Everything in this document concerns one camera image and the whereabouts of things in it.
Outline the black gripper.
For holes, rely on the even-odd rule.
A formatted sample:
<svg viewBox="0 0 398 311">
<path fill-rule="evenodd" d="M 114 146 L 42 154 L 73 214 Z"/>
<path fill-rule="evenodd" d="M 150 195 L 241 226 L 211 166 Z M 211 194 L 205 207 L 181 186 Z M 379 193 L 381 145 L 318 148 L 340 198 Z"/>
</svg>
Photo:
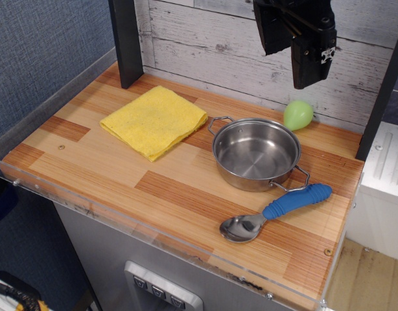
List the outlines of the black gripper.
<svg viewBox="0 0 398 311">
<path fill-rule="evenodd" d="M 295 89 L 328 77 L 336 47 L 330 1 L 254 1 L 253 11 L 266 55 L 291 46 Z"/>
</svg>

